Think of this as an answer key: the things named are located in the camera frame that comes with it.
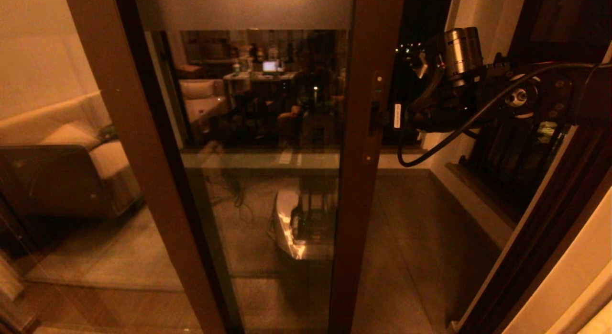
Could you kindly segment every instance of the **floor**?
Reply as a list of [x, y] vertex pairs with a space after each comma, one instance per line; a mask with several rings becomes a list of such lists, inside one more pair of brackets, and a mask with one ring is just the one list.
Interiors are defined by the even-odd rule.
[[[309, 333], [325, 332], [331, 262], [292, 260], [267, 234], [276, 192], [297, 187], [297, 179], [238, 179], [236, 183], [227, 175], [210, 175], [207, 188], [247, 332], [295, 333], [304, 328]], [[158, 288], [155, 283], [154, 288], [148, 284], [142, 288], [138, 285], [147, 283], [142, 278], [133, 288], [125, 284], [130, 273], [122, 275], [120, 267], [133, 263], [134, 257], [121, 252], [157, 242], [152, 237], [157, 232], [147, 230], [143, 220], [137, 215], [113, 236], [119, 243], [104, 247], [105, 252], [114, 252], [114, 262], [107, 268], [120, 275], [121, 283], [116, 284], [120, 288], [28, 282], [26, 296], [18, 302], [39, 313], [44, 326], [38, 334], [92, 328], [101, 333], [136, 328], [153, 334], [201, 332], [184, 292]], [[472, 221], [428, 171], [378, 177], [353, 332], [440, 334], [449, 321], [458, 320], [499, 253]], [[124, 233], [134, 228], [142, 234]], [[127, 236], [133, 236], [134, 242], [126, 242]], [[113, 250], [115, 245], [122, 249]], [[69, 255], [55, 252], [67, 266]], [[83, 254], [76, 256], [83, 259]], [[155, 264], [144, 261], [152, 258]], [[145, 254], [140, 259], [144, 266], [164, 266], [148, 269], [151, 278], [160, 271], [163, 278], [158, 280], [172, 279], [168, 277], [171, 267], [160, 264], [160, 254]]]

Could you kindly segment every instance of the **door frame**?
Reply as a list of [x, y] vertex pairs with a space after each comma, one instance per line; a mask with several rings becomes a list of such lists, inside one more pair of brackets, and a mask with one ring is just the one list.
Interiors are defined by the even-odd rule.
[[[220, 275], [227, 271], [220, 269], [227, 267], [214, 264], [216, 243], [202, 230], [136, 1], [67, 1], [98, 87], [103, 89], [103, 100], [199, 322], [203, 328], [212, 325], [214, 332], [243, 332], [235, 299], [221, 292], [227, 285]], [[350, 333], [352, 327], [382, 140], [382, 129], [370, 130], [371, 98], [379, 75], [384, 82], [381, 102], [386, 103], [389, 96], [403, 3], [353, 2], [328, 322], [331, 333]]]

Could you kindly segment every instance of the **glass door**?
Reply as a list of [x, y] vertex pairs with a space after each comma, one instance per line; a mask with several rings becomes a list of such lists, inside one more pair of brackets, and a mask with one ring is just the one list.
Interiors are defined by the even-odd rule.
[[143, 191], [176, 190], [187, 295], [207, 279], [230, 332], [350, 332], [403, 0], [115, 2], [120, 32], [68, 0], [102, 96], [134, 92], [109, 111]]

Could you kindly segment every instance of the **white sofa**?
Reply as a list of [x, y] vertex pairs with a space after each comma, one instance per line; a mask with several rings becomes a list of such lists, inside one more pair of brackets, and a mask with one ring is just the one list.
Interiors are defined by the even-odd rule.
[[223, 80], [181, 79], [179, 84], [193, 139], [201, 143], [211, 129], [210, 120], [230, 111]]
[[2, 193], [29, 215], [118, 216], [141, 196], [100, 92], [0, 121]]

